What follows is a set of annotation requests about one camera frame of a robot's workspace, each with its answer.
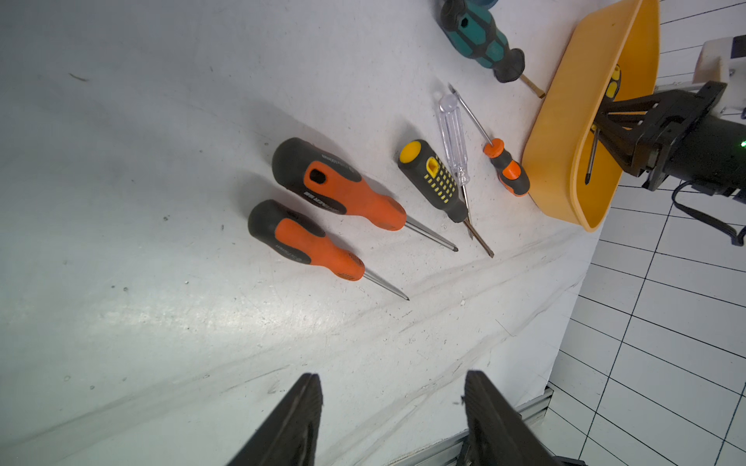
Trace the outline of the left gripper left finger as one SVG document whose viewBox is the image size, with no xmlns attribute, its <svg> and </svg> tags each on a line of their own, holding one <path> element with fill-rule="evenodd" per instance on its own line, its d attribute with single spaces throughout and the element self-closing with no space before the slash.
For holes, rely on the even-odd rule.
<svg viewBox="0 0 746 466">
<path fill-rule="evenodd" d="M 320 376 L 302 374 L 228 465 L 314 465 L 323 401 Z"/>
</svg>

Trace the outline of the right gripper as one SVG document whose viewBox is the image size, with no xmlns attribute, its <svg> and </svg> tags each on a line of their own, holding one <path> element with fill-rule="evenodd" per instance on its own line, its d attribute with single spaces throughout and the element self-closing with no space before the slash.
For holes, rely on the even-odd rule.
<svg viewBox="0 0 746 466">
<path fill-rule="evenodd" d="M 600 105 L 594 125 L 600 143 L 631 176 L 657 190 L 668 177 L 702 192 L 745 188 L 745 126 L 712 113 L 727 85 L 674 89 Z"/>
</svg>

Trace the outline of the orange black screwdriver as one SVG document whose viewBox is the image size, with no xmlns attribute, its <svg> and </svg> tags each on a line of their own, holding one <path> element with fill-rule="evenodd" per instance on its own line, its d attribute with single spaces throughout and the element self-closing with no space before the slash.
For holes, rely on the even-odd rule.
<svg viewBox="0 0 746 466">
<path fill-rule="evenodd" d="M 248 231 L 256 240 L 289 260 L 324 267 L 350 282 L 365 278 L 404 300 L 410 300 L 403 291 L 369 271 L 353 252 L 336 246 L 318 223 L 278 201 L 268 199 L 258 203 L 248 217 Z"/>
<path fill-rule="evenodd" d="M 297 138 L 283 141 L 272 161 L 275 181 L 312 205 L 340 216 L 363 217 L 386 231 L 408 227 L 452 250 L 458 247 L 415 221 L 394 198 L 373 190 L 352 165 Z"/>
</svg>

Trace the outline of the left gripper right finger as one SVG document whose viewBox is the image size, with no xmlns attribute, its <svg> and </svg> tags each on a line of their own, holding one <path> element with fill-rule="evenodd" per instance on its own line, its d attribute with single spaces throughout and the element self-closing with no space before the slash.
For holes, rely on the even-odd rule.
<svg viewBox="0 0 746 466">
<path fill-rule="evenodd" d="M 464 406 L 473 465 L 560 464 L 484 372 L 467 372 Z"/>
</svg>

